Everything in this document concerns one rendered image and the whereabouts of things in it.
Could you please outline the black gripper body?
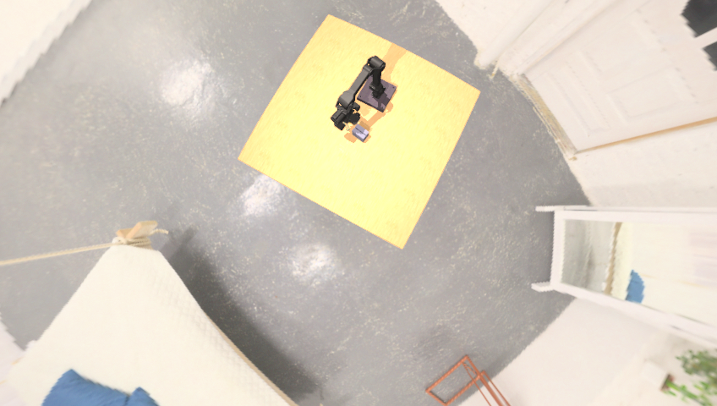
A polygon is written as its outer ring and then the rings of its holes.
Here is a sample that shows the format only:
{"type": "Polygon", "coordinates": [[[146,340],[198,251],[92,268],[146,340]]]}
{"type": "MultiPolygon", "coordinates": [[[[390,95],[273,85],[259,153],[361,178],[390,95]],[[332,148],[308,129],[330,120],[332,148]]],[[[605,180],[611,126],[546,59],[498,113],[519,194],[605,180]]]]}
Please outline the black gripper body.
{"type": "MultiPolygon", "coordinates": [[[[355,110],[356,110],[356,112],[358,112],[359,109],[360,109],[360,105],[359,105],[358,103],[354,102],[354,103],[353,103],[353,107],[352,107],[351,113],[353,113],[355,110]]],[[[336,125],[336,124],[334,123],[334,126],[336,126],[337,128],[339,128],[340,130],[343,130],[344,127],[345,127],[345,124],[344,124],[344,123],[347,123],[345,120],[346,120],[346,118],[347,118],[349,115],[351,115],[351,113],[348,114],[348,115],[346,115],[346,117],[341,121],[341,123],[340,123],[339,125],[336,125]]]]}

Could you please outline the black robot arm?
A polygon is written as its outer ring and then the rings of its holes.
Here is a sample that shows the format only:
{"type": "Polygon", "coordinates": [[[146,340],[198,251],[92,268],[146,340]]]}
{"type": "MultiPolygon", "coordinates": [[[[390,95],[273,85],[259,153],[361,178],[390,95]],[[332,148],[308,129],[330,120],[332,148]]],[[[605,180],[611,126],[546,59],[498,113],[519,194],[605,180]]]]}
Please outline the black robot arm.
{"type": "MultiPolygon", "coordinates": [[[[376,55],[372,56],[371,58],[368,58],[367,63],[364,64],[362,71],[354,80],[350,89],[344,91],[338,97],[337,103],[335,105],[335,108],[337,108],[337,110],[330,117],[333,123],[339,125],[341,121],[346,117],[346,115],[351,113],[356,94],[358,94],[359,90],[365,84],[365,81],[371,75],[373,75],[373,81],[369,85],[369,89],[372,90],[371,95],[377,99],[380,99],[380,97],[386,90],[385,86],[383,86],[380,82],[381,72],[383,72],[385,66],[386,63],[383,62],[382,59],[378,58],[376,55]],[[341,106],[339,104],[341,104],[341,106]]],[[[345,121],[355,125],[359,122],[359,120],[360,113],[356,112],[351,113],[351,115],[349,115],[345,121]]]]}

